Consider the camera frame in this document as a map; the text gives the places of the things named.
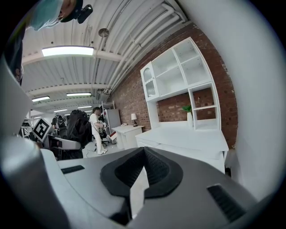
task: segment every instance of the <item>fluorescent light fixture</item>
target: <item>fluorescent light fixture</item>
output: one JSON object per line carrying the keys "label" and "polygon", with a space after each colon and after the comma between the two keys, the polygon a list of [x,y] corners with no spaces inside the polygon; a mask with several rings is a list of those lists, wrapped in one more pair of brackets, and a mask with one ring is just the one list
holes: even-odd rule
{"label": "fluorescent light fixture", "polygon": [[83,93],[67,93],[67,96],[82,96],[82,95],[91,95],[90,92],[83,92]]}
{"label": "fluorescent light fixture", "polygon": [[54,112],[61,112],[61,111],[66,111],[67,109],[63,109],[63,110],[55,110]]}
{"label": "fluorescent light fixture", "polygon": [[90,107],[92,107],[92,106],[80,106],[80,107],[78,107],[78,109],[80,109],[80,108],[90,108]]}
{"label": "fluorescent light fixture", "polygon": [[51,55],[93,55],[93,47],[59,46],[42,49],[43,56]]}
{"label": "fluorescent light fixture", "polygon": [[45,96],[45,97],[40,97],[40,98],[33,98],[32,101],[33,102],[38,102],[38,101],[46,100],[46,99],[50,99],[50,96]]}

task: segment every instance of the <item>white vase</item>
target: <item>white vase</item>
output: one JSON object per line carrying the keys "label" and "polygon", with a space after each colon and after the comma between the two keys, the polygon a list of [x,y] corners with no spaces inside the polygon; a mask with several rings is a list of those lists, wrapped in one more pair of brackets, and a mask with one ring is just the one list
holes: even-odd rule
{"label": "white vase", "polygon": [[187,122],[189,127],[193,129],[193,117],[191,112],[187,113]]}

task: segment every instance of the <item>ceiling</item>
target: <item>ceiling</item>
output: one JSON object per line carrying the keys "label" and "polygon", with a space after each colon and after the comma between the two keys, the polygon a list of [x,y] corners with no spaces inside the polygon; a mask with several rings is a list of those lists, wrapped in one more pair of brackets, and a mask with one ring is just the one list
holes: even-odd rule
{"label": "ceiling", "polygon": [[[162,15],[165,15],[168,9],[163,7],[162,3],[171,6],[175,11],[163,18]],[[180,29],[180,25],[186,21],[174,0],[84,0],[84,6],[87,4],[93,6],[93,13],[83,24],[73,20],[59,23],[53,28],[26,31],[23,40],[22,88],[30,98],[50,96],[49,100],[35,102],[34,110],[48,113],[60,109],[71,111],[78,106],[93,106],[104,102],[108,93],[116,88],[126,76],[126,71],[133,67],[142,55],[164,38],[164,34],[166,36],[171,29]],[[179,20],[175,20],[177,15],[180,16]],[[153,26],[159,18],[163,19]],[[108,37],[102,38],[98,35],[101,28],[109,29]],[[157,35],[140,49],[138,54],[132,56],[140,45],[134,45],[133,41],[144,31],[143,42],[155,30],[158,31]],[[43,48],[63,45],[90,46],[115,57],[102,57],[98,52],[97,57],[67,55],[39,58]],[[92,95],[67,97],[66,93],[71,92],[91,92]]]}

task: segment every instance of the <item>green plant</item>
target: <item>green plant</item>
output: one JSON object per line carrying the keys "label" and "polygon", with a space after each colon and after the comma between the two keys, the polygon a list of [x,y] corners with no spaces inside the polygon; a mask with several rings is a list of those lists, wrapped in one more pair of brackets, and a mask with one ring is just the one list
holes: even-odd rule
{"label": "green plant", "polygon": [[192,113],[192,106],[188,105],[188,106],[182,106],[183,110],[186,112],[191,112]]}

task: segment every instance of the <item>gray floor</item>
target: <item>gray floor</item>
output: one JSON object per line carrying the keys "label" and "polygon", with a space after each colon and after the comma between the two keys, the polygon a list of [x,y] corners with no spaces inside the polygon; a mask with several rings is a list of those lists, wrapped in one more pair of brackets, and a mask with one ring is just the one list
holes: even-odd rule
{"label": "gray floor", "polygon": [[[104,157],[104,155],[106,154],[116,153],[120,151],[117,148],[116,144],[108,144],[107,146],[104,146],[104,148],[107,149],[108,151],[105,154],[98,155],[97,152],[94,152],[95,148],[96,147],[93,142],[87,144],[85,148],[82,150],[84,158]],[[149,183],[148,183],[147,173],[145,168],[143,168],[137,180],[135,181],[134,185],[130,189],[130,203],[131,203],[131,212],[133,218],[136,217],[136,215],[144,205],[144,190],[147,189],[148,187]]]}

